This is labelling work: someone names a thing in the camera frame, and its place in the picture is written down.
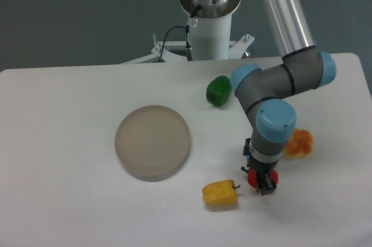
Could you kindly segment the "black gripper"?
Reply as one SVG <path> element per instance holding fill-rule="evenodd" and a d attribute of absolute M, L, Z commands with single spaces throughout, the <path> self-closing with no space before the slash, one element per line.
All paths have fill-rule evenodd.
<path fill-rule="evenodd" d="M 256 172 L 257 188 L 256 192 L 261 195 L 270 195 L 276 188 L 277 184 L 271 179 L 270 173 L 275 169 L 282 153 L 276 155 L 265 155 L 259 152 L 251 143 L 251 139 L 245 140 L 243 155 L 246 158 L 246 169 L 251 168 Z"/>

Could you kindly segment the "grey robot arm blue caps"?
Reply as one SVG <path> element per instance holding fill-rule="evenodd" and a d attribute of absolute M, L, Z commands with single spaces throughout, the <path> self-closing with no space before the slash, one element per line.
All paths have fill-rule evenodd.
<path fill-rule="evenodd" d="M 180 0 L 189 15 L 187 60 L 231 57 L 231 15 L 240 1 Z M 243 151 L 244 171 L 254 171 L 257 192 L 268 195 L 277 187 L 273 170 L 295 130 L 296 113 L 286 98 L 331 83 L 337 69 L 330 54 L 316 49 L 299 0 L 263 1 L 282 62 L 269 69 L 251 63 L 240 66 L 230 84 L 252 126 Z"/>

